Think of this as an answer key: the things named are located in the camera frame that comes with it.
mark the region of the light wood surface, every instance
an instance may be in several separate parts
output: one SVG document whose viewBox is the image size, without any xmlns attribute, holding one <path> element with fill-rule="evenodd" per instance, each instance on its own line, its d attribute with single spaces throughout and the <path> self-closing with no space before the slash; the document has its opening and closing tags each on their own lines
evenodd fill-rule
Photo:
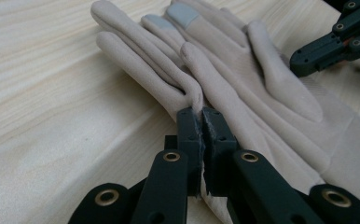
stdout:
<svg viewBox="0 0 360 224">
<path fill-rule="evenodd" d="M 132 19 L 170 1 L 113 1 Z M 339 13 L 320 0 L 211 1 L 263 20 L 287 56 Z M 98 49 L 92 1 L 0 1 L 0 223 L 66 223 L 85 194 L 146 177 L 175 124 Z M 313 75 L 360 114 L 360 60 Z M 190 198 L 188 223 L 219 223 Z"/>
</svg>

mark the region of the screw hole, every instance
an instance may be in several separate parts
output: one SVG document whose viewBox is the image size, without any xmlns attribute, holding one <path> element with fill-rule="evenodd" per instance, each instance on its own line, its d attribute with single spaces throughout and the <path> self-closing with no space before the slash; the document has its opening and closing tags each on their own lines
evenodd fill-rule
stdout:
<svg viewBox="0 0 360 224">
<path fill-rule="evenodd" d="M 360 40 L 354 40 L 354 41 L 353 41 L 353 44 L 354 44 L 355 46 L 360 46 Z"/>
<path fill-rule="evenodd" d="M 293 215 L 291 216 L 291 221 L 295 224 L 306 224 L 305 218 L 300 215 Z"/>
<path fill-rule="evenodd" d="M 96 204 L 100 206 L 108 206 L 118 200 L 119 193 L 114 189 L 104 189 L 95 197 Z"/>
<path fill-rule="evenodd" d="M 258 156 L 253 153 L 245 152 L 242 154 L 242 159 L 244 161 L 255 162 L 258 161 Z"/>
<path fill-rule="evenodd" d="M 339 23 L 339 24 L 337 24 L 337 29 L 339 29 L 339 30 L 341 30 L 341 29 L 343 29 L 343 27 L 345 27 L 342 23 Z"/>
<path fill-rule="evenodd" d="M 178 161 L 180 160 L 180 155 L 175 152 L 168 152 L 163 155 L 163 159 L 166 161 Z"/>
<path fill-rule="evenodd" d="M 348 197 L 334 190 L 324 189 L 322 194 L 323 198 L 325 198 L 329 203 L 338 207 L 350 207 L 352 205 L 352 202 Z"/>
<path fill-rule="evenodd" d="M 350 2 L 350 3 L 348 4 L 348 7 L 355 7 L 355 2 Z"/>
<path fill-rule="evenodd" d="M 165 216 L 162 213 L 153 213 L 149 217 L 150 223 L 157 224 L 162 223 L 165 220 Z"/>
</svg>

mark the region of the metal grommet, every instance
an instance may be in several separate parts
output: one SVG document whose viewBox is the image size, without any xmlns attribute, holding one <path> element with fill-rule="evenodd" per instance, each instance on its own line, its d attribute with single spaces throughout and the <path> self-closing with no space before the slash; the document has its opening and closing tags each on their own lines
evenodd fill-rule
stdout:
<svg viewBox="0 0 360 224">
<path fill-rule="evenodd" d="M 355 46 L 359 46 L 360 45 L 360 40 L 354 40 L 352 42 Z"/>
<path fill-rule="evenodd" d="M 256 162 L 258 161 L 258 156 L 250 152 L 245 152 L 242 154 L 242 159 L 244 161 Z"/>
<path fill-rule="evenodd" d="M 119 193 L 114 189 L 104 189 L 99 192 L 95 197 L 96 204 L 100 206 L 108 206 L 118 200 Z"/>
<path fill-rule="evenodd" d="M 163 155 L 163 159 L 166 161 L 178 161 L 180 160 L 180 154 L 175 152 L 168 152 Z"/>
<path fill-rule="evenodd" d="M 343 25 L 342 23 L 338 23 L 336 26 L 335 26 L 338 30 L 341 30 L 345 27 L 345 25 Z"/>
<path fill-rule="evenodd" d="M 355 2 L 348 3 L 348 7 L 355 7 Z"/>
<path fill-rule="evenodd" d="M 338 207 L 350 207 L 352 205 L 352 202 L 348 197 L 332 189 L 323 189 L 322 195 L 329 203 Z"/>
</svg>

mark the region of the black plastic part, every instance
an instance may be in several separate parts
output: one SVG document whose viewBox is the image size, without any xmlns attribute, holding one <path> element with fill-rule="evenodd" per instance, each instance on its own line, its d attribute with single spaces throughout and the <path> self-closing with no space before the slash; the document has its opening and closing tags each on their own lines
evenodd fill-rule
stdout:
<svg viewBox="0 0 360 224">
<path fill-rule="evenodd" d="M 105 190 L 115 190 L 118 193 L 118 199 L 105 206 L 101 206 L 95 202 L 100 192 Z M 108 201 L 104 194 L 102 200 Z M 132 202 L 128 190 L 118 184 L 103 184 L 92 189 L 82 200 L 76 211 L 72 214 L 69 224 L 122 224 L 130 220 L 132 214 Z"/>
<path fill-rule="evenodd" d="M 325 0 L 325 2 L 340 12 L 342 10 L 343 3 L 345 3 L 345 0 Z"/>
<path fill-rule="evenodd" d="M 207 191 L 213 196 L 228 196 L 232 153 L 238 143 L 223 115 L 208 107 L 202 110 L 203 140 L 206 145 L 203 174 Z"/>
<path fill-rule="evenodd" d="M 165 135 L 165 145 L 163 149 L 177 149 L 177 135 Z"/>
<path fill-rule="evenodd" d="M 341 55 L 344 49 L 340 39 L 329 33 L 294 52 L 290 59 L 290 69 L 297 77 L 305 77 L 344 60 Z"/>
<path fill-rule="evenodd" d="M 345 189 L 324 184 L 311 189 L 311 205 L 325 223 L 360 224 L 360 200 Z"/>
<path fill-rule="evenodd" d="M 188 155 L 188 196 L 200 196 L 204 144 L 201 125 L 190 107 L 177 112 L 177 149 Z"/>
<path fill-rule="evenodd" d="M 349 15 L 340 18 L 332 27 L 332 32 L 342 41 L 360 35 L 360 7 Z"/>
<path fill-rule="evenodd" d="M 324 223 L 261 154 L 238 150 L 233 161 L 234 187 L 257 223 Z"/>
<path fill-rule="evenodd" d="M 132 224 L 187 221 L 187 154 L 164 150 L 157 154 L 145 181 Z"/>
<path fill-rule="evenodd" d="M 128 202 L 128 208 L 127 208 L 127 218 L 126 223 L 131 222 L 131 218 L 133 216 L 134 209 L 136 208 L 136 205 L 139 202 L 140 195 L 142 194 L 143 187 L 145 186 L 146 178 L 140 181 L 139 183 L 133 185 L 130 189 L 128 189 L 130 200 Z"/>
<path fill-rule="evenodd" d="M 332 32 L 293 53 L 290 69 L 297 77 L 360 58 L 360 0 L 347 2 Z"/>
<path fill-rule="evenodd" d="M 256 218 L 239 188 L 232 188 L 227 200 L 227 209 L 233 224 L 255 224 Z"/>
</svg>

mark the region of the glove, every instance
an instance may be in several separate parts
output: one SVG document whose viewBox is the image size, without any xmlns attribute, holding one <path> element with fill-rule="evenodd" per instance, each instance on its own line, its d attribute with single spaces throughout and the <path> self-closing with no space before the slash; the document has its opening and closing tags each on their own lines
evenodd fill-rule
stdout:
<svg viewBox="0 0 360 224">
<path fill-rule="evenodd" d="M 182 70 L 183 62 L 169 46 L 108 1 L 93 3 L 90 13 L 107 31 L 97 36 L 99 48 L 153 95 L 174 120 L 177 111 L 189 106 L 197 114 L 201 112 L 201 86 Z"/>
<path fill-rule="evenodd" d="M 178 33 L 159 27 L 154 22 L 159 18 L 152 17 L 143 19 L 145 27 L 168 39 L 243 147 L 261 152 L 296 189 L 308 191 L 323 179 L 360 199 L 360 118 L 310 77 L 297 79 L 261 22 L 245 26 L 225 9 L 187 0 L 175 1 L 166 11 Z M 179 42 L 179 33 L 198 48 Z M 225 99 L 227 109 L 213 100 L 217 95 Z M 242 132 L 248 129 L 242 117 L 233 118 L 229 112 L 238 101 L 260 130 L 269 133 L 268 147 L 245 141 L 244 135 L 251 131 Z M 303 169 L 290 171 L 297 164 Z M 305 174 L 312 181 L 303 182 Z"/>
</svg>

